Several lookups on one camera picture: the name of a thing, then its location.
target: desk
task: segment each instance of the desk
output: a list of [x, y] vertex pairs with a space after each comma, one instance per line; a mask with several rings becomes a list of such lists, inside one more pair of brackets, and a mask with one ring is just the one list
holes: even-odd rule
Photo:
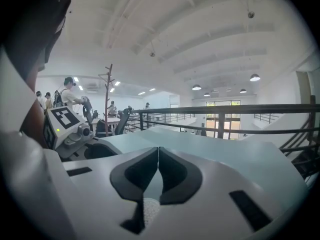
[[[108, 137], [107, 141], [123, 153], [165, 147], [224, 163], [260, 185], [286, 210], [299, 204], [308, 194], [299, 172], [271, 142], [217, 139], [159, 127]], [[162, 190], [159, 185], [162, 185], [162, 178], [158, 171], [145, 197], [158, 199]]]
[[[92, 129], [93, 129], [93, 134], [96, 134], [96, 129], [97, 129], [97, 123], [99, 122], [99, 120], [101, 120], [102, 118], [95, 118], [92, 120]], [[111, 126], [111, 132], [112, 135], [115, 136], [115, 129], [117, 128], [117, 125], [120, 122], [120, 118], [117, 117], [108, 117], [108, 126]]]

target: window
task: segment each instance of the window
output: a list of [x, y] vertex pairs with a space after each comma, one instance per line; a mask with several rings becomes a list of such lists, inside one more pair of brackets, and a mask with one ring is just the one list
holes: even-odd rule
[[[240, 105], [240, 100], [224, 100], [224, 101], [206, 102], [207, 107], [237, 106], [237, 105]], [[205, 121], [206, 121], [205, 127], [218, 129], [218, 127], [219, 127], [219, 115], [218, 114], [207, 114]], [[239, 130], [240, 129], [240, 122], [241, 122], [240, 114], [225, 114], [224, 129]], [[207, 131], [206, 135], [209, 137], [218, 138], [218, 132]], [[238, 140], [239, 133], [224, 132], [223, 138], [225, 140]]]

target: white ceiling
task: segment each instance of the white ceiling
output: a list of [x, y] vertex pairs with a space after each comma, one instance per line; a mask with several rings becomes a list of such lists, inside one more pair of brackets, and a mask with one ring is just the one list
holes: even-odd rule
[[[122, 95], [150, 88], [193, 98], [213, 90], [238, 96], [242, 88], [252, 95], [313, 45], [287, 0], [72, 0], [39, 75], [81, 76], [87, 86], [113, 64]], [[250, 82], [253, 73], [261, 81]], [[194, 84], [202, 90], [191, 91]]]

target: white t-shirt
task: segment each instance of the white t-shirt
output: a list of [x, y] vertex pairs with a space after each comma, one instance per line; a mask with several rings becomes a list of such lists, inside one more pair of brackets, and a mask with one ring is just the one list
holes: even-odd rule
[[40, 103], [41, 107], [43, 110], [46, 109], [46, 102], [45, 102], [45, 99], [42, 98], [42, 97], [36, 97], [38, 99], [38, 102]]
[[72, 109], [73, 101], [75, 99], [77, 99], [77, 97], [69, 89], [62, 90], [61, 100], [63, 104], [66, 104], [68, 107]]

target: light teal surface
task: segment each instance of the light teal surface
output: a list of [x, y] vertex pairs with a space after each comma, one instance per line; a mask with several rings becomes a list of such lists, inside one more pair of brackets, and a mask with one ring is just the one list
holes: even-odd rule
[[[261, 186], [285, 209], [301, 202], [308, 193], [299, 172], [271, 142], [217, 139], [160, 127], [105, 139], [123, 153], [148, 147], [165, 147], [224, 163]], [[157, 173], [155, 180], [158, 181], [159, 177]]]

